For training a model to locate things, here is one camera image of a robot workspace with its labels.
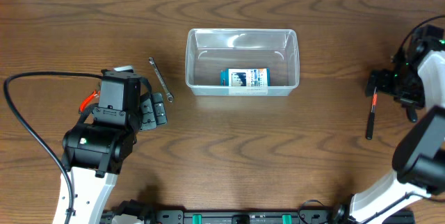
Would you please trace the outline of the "silver combination wrench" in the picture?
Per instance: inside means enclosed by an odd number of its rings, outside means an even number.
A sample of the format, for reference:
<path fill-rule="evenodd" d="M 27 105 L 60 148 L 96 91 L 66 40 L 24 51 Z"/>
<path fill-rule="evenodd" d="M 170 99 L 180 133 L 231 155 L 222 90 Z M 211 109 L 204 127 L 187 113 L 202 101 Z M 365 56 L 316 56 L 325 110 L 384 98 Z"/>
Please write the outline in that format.
<path fill-rule="evenodd" d="M 155 72 L 156 76 L 159 79 L 159 82 L 161 84 L 161 87 L 164 90 L 164 93 L 165 93 L 165 95 L 167 97 L 167 100 L 170 103 L 173 103 L 175 98 L 174 98 L 173 94 L 170 92 L 170 90 L 168 89 L 168 87 L 167 87 L 167 85 L 166 85 L 166 83 L 165 83 L 165 81 L 164 81 L 164 79 L 163 79 L 163 77 L 162 77 L 162 75 L 161 75 L 157 65 L 156 65 L 156 62 L 154 61 L 154 59 L 152 57 L 149 57 L 148 61 L 149 61 L 150 65 L 154 68 L 154 72 Z"/>

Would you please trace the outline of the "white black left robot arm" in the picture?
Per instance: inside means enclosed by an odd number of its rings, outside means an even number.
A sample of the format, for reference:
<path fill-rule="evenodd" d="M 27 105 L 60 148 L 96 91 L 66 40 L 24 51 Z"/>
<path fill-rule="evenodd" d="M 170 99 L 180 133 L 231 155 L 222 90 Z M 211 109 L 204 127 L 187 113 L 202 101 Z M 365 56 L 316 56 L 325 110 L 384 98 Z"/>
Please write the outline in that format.
<path fill-rule="evenodd" d="M 54 223 L 98 223 L 137 133 L 168 121 L 161 93 L 142 93 L 151 86 L 132 66 L 102 74 L 98 103 L 86 106 L 63 138 L 70 184 L 60 187 Z"/>

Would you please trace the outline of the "small claw hammer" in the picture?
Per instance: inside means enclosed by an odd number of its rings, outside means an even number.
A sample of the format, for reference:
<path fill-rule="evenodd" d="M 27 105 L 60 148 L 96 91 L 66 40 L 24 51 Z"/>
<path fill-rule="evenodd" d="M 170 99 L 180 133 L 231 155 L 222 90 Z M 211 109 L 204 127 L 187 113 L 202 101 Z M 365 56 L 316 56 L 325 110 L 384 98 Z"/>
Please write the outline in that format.
<path fill-rule="evenodd" d="M 374 128 L 374 120 L 375 120 L 375 107 L 377 104 L 377 98 L 378 98 L 378 90 L 377 88 L 374 88 L 372 101 L 371 101 L 371 110 L 368 117 L 368 122 L 366 126 L 366 139 L 371 140 L 373 138 L 373 128 Z"/>

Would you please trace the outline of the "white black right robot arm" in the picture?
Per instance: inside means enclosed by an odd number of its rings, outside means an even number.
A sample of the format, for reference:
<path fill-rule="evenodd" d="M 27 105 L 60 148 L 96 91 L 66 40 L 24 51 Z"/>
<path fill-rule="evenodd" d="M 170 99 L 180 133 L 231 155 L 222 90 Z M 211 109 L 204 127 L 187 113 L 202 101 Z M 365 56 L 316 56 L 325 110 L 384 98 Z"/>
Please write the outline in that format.
<path fill-rule="evenodd" d="M 391 59 L 392 70 L 374 70 L 366 96 L 391 95 L 414 127 L 398 144 L 392 169 L 373 186 L 332 212 L 331 223 L 413 223 L 405 210 L 444 192 L 444 29 L 415 26 Z"/>

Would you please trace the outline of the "clear plastic container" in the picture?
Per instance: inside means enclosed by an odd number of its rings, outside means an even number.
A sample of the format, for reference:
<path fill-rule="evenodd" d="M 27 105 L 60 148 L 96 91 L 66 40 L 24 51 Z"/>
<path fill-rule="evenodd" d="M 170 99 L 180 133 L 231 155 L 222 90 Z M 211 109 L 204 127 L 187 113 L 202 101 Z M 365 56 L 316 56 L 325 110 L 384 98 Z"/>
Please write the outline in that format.
<path fill-rule="evenodd" d="M 300 83 L 298 38 L 291 29 L 192 29 L 186 43 L 186 85 L 203 96 L 287 96 Z M 268 68 L 270 85 L 220 85 L 227 68 Z"/>

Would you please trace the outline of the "white screwdriver set box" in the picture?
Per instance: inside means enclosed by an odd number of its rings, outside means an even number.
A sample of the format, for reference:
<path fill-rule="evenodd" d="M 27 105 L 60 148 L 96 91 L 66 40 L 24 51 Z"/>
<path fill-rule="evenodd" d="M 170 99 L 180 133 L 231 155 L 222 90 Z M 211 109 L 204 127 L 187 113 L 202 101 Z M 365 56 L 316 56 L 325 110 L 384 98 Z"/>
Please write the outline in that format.
<path fill-rule="evenodd" d="M 220 73 L 220 85 L 229 87 L 264 87 L 270 85 L 268 68 L 227 68 Z"/>

